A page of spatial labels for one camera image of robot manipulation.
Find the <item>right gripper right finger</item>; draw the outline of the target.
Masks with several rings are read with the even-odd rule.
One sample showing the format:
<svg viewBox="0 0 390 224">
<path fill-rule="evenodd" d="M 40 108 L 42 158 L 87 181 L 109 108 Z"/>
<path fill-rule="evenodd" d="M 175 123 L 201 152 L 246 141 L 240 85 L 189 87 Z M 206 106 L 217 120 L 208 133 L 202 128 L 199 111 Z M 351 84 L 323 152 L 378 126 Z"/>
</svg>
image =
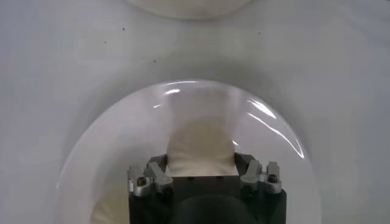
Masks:
<svg viewBox="0 0 390 224">
<path fill-rule="evenodd" d="M 263 183 L 264 191 L 267 194 L 282 192 L 280 166 L 276 161 L 270 161 L 265 172 L 262 164 L 249 154 L 235 153 L 234 162 L 243 186 L 248 187 L 251 191 L 257 191 L 259 184 Z"/>
</svg>

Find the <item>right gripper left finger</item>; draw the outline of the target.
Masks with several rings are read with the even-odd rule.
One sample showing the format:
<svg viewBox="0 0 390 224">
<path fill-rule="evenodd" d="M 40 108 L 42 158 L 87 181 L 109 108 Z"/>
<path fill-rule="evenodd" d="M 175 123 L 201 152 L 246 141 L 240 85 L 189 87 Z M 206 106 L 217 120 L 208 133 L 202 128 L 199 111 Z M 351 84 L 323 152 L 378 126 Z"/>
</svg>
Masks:
<svg viewBox="0 0 390 224">
<path fill-rule="evenodd" d="M 146 197 L 153 191 L 165 194 L 172 190 L 173 177 L 167 175 L 167 155 L 152 157 L 144 170 L 130 166 L 127 170 L 127 190 L 136 197 Z"/>
</svg>

